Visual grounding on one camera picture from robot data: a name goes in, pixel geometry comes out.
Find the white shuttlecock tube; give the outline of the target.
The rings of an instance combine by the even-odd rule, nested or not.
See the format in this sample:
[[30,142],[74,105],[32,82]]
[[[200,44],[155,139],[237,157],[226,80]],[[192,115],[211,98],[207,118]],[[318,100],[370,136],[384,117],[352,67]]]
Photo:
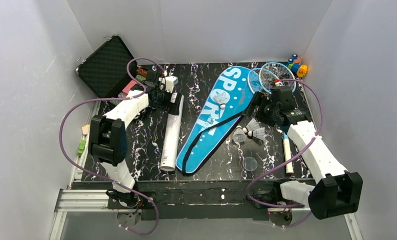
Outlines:
[[169,113],[167,116],[163,149],[159,165],[159,169],[166,172],[173,172],[176,170],[184,96],[181,93],[173,93],[170,102],[175,103],[175,110],[177,110],[178,114],[173,115]]

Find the clear plastic tube lid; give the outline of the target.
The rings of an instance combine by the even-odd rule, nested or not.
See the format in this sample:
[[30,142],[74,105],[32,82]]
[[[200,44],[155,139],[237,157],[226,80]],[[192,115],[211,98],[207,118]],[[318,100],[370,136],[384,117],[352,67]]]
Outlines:
[[243,168],[248,172],[253,172],[258,167],[258,162],[254,157],[248,156],[243,159]]

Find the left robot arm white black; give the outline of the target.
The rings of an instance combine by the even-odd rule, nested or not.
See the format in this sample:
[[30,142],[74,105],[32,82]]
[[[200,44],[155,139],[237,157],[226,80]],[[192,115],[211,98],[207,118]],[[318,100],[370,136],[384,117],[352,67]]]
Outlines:
[[113,110],[91,119],[88,152],[113,181],[107,196],[124,207],[132,208],[140,201],[139,196],[131,191],[136,181],[126,162],[127,126],[148,107],[180,115],[182,96],[174,91],[177,83],[178,77],[174,75],[166,76],[160,71],[149,70],[143,83],[145,90],[130,90]]

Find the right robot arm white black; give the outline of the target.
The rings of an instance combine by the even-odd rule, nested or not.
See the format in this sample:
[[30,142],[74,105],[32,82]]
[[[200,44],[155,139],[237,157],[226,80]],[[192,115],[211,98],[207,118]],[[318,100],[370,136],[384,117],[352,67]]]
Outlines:
[[359,208],[363,179],[358,172],[348,171],[330,152],[315,129],[310,114],[297,108],[288,86],[276,86],[270,96],[253,95],[248,111],[263,124],[279,127],[294,142],[315,186],[297,180],[280,180],[273,185],[270,202],[293,202],[309,207],[319,220],[355,213]]

